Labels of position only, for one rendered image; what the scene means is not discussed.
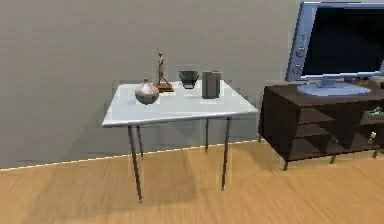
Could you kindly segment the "pale box with green top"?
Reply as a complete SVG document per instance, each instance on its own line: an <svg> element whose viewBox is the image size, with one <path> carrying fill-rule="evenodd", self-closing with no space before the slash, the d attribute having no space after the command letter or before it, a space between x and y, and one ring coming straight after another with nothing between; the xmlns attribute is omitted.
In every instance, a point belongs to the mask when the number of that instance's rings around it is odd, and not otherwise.
<svg viewBox="0 0 384 224"><path fill-rule="evenodd" d="M376 107L373 110L368 110L364 112L364 115L361 119L361 124L375 124L384 122L384 112L380 107Z"/></svg>

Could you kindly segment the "dark green bowl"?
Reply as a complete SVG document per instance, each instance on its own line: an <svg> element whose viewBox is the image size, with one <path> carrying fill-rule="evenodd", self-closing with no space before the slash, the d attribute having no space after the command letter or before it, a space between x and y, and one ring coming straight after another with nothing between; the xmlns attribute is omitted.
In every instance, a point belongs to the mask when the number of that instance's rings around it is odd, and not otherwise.
<svg viewBox="0 0 384 224"><path fill-rule="evenodd" d="M193 70L182 70L178 75L185 89L193 89L199 78L198 72Z"/></svg>

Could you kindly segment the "silver round vase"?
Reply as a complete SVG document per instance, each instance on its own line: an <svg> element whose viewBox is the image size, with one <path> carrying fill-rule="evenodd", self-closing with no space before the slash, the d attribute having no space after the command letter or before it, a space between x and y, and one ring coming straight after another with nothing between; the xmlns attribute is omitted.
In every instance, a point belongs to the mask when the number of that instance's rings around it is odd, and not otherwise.
<svg viewBox="0 0 384 224"><path fill-rule="evenodd" d="M143 80L134 93L135 98L144 105L155 103L160 94L159 90L147 78Z"/></svg>

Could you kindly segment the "dark brown television stand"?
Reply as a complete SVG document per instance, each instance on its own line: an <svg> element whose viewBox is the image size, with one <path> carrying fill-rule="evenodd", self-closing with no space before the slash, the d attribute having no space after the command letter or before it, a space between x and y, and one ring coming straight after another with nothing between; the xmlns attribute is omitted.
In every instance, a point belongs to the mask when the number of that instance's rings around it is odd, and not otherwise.
<svg viewBox="0 0 384 224"><path fill-rule="evenodd" d="M384 154L384 122L361 124L365 111L384 112L384 89L347 97L315 97L295 84L264 88L258 133L283 158L292 161L372 150ZM373 144L368 143L376 132Z"/></svg>

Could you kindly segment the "silver television set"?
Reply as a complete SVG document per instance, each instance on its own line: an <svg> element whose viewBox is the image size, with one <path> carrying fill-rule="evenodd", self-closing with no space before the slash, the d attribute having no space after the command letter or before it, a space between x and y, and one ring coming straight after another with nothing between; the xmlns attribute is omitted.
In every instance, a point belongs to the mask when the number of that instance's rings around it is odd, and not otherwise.
<svg viewBox="0 0 384 224"><path fill-rule="evenodd" d="M299 5L285 80L318 97L368 95L345 79L384 76L384 3Z"/></svg>

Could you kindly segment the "bronze figure statue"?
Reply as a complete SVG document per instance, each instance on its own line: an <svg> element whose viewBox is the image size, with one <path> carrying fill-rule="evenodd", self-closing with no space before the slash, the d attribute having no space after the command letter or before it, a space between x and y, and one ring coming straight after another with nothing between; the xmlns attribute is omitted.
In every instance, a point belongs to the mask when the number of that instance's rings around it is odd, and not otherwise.
<svg viewBox="0 0 384 224"><path fill-rule="evenodd" d="M157 53L159 56L158 66L157 66L158 81L155 84L155 87L159 90L160 93L173 92L172 85L168 82L168 80L164 76L163 52L160 49L157 49Z"/></svg>

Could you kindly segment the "white table with dark legs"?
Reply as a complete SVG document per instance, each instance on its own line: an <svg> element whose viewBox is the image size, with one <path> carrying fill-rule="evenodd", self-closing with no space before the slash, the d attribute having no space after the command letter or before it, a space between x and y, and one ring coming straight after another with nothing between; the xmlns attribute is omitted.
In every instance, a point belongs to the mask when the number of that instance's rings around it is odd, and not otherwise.
<svg viewBox="0 0 384 224"><path fill-rule="evenodd" d="M137 164L137 153L133 137L133 127L145 124L209 120L225 118L224 155L221 175L221 190L225 189L227 161L229 151L229 134L233 117L239 115L256 115L258 110L224 80L220 81L220 94L216 99L203 99L199 92L201 81L194 89L184 89L181 82L173 83L173 92L162 93L159 98L149 105L141 104L135 97L134 91L139 84L121 84L110 102L104 116L104 128L126 127L132 154L133 169L139 203L142 203L142 189Z"/></svg>

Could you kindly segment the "grey square container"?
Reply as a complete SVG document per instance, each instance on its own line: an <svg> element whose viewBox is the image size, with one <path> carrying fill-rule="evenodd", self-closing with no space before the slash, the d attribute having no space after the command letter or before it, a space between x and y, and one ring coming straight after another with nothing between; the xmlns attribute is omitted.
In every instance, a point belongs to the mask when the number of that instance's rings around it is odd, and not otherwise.
<svg viewBox="0 0 384 224"><path fill-rule="evenodd" d="M215 99L220 94L221 73L219 71L204 71L202 73L202 98Z"/></svg>

